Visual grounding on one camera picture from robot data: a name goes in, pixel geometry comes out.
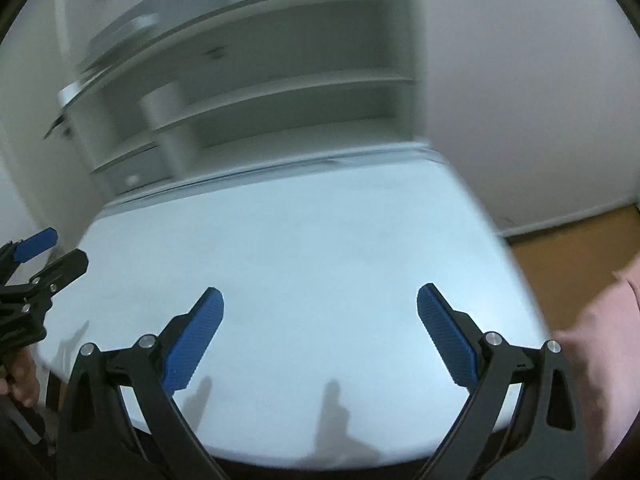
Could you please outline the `person's left hand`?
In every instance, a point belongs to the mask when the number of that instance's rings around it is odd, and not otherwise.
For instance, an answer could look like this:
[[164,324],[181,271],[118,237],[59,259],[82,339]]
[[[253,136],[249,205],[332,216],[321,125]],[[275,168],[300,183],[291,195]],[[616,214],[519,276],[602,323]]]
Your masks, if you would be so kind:
[[30,348],[9,353],[1,362],[6,370],[6,376],[1,378],[2,396],[13,396],[26,408],[32,408],[38,402],[40,385]]

